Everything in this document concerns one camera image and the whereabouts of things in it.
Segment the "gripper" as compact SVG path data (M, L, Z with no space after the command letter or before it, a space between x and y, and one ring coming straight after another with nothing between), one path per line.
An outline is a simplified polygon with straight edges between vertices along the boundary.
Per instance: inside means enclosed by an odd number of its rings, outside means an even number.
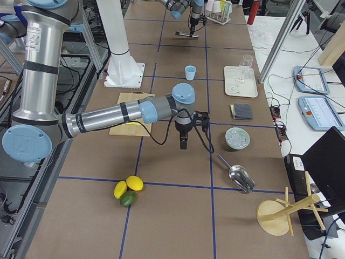
M199 20L201 17L201 13L196 13L196 12L192 12L190 15L190 19L189 19L189 23L190 23L190 37L194 37L195 36L195 27L198 24Z
M180 133L180 149L187 149L188 133L192 130L193 124L185 110L175 116L175 128Z

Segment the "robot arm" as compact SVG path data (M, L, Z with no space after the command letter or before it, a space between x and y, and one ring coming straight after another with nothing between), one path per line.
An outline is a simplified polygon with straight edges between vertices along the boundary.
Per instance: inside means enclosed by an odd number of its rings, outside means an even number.
M196 31L196 26L198 25L199 21L202 20L203 26L206 25L207 18L202 14L202 8L204 6L204 1L194 1L194 0L181 0L181 1L167 1L167 0L160 0L158 1L165 6L167 10L170 11L171 16L175 19L179 19L184 11L191 7L190 15L189 15L189 33L181 33L176 32L175 35L190 37L190 38L198 38L198 35L194 35Z
M82 1L24 1L26 46L8 108L8 126L2 136L4 152L22 163L47 158L61 143L81 133L105 130L137 119L146 124L172 117L182 127L194 113L195 91L187 83L175 85L170 94L85 110L87 86L72 88L67 109L56 106L63 35L82 24Z

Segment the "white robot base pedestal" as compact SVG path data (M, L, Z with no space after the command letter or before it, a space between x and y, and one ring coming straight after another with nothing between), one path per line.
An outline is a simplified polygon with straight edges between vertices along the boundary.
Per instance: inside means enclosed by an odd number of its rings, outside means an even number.
M120 1L97 1L111 53L106 87L140 88L145 69L130 54Z

